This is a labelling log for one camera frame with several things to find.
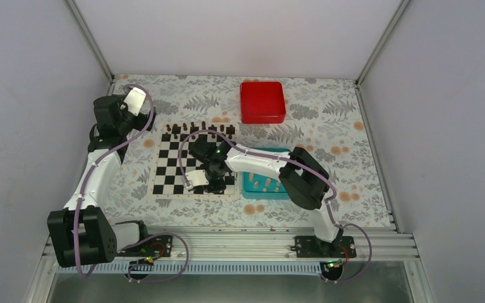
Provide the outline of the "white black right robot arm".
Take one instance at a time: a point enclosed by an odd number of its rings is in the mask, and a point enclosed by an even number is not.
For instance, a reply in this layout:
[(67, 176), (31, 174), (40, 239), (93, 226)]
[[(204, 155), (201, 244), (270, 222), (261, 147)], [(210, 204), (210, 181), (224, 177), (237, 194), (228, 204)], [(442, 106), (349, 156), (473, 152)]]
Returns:
[(272, 152), (229, 140), (216, 144), (200, 136), (189, 144), (188, 153), (201, 162), (201, 166), (183, 173), (187, 190), (202, 187), (207, 193), (220, 193), (226, 189), (225, 175), (233, 172), (279, 181), (289, 199), (309, 211), (318, 252), (332, 257), (340, 251), (341, 233), (334, 226), (324, 202), (325, 194), (332, 188), (329, 175), (305, 149), (296, 147), (292, 151)]

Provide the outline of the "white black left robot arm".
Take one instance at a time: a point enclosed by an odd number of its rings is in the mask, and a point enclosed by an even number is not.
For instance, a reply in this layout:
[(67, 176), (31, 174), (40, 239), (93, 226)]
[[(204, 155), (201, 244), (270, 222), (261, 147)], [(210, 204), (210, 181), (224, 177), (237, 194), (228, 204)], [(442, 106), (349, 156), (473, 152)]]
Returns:
[(115, 258), (117, 234), (104, 215), (104, 203), (123, 163), (129, 133), (152, 129), (155, 111), (140, 111), (147, 98), (143, 90), (133, 88), (93, 102), (96, 123), (89, 134), (85, 170), (62, 210), (50, 212), (47, 218), (59, 266), (110, 263)]

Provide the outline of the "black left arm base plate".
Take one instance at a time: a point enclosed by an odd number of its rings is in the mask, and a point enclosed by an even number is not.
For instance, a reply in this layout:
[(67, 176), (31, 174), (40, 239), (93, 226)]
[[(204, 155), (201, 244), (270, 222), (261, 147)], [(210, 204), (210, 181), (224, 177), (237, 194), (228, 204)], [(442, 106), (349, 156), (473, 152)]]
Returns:
[(171, 256), (173, 236), (161, 235), (137, 246), (122, 249), (116, 254), (119, 257), (168, 258)]

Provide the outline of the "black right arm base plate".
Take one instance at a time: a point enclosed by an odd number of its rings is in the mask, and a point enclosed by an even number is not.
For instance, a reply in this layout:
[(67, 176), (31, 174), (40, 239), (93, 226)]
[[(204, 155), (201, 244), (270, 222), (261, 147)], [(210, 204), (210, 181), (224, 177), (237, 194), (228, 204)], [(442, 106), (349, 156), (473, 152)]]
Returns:
[(297, 258), (356, 258), (356, 245), (351, 236), (337, 237), (331, 242), (319, 240), (315, 236), (296, 236), (291, 251)]

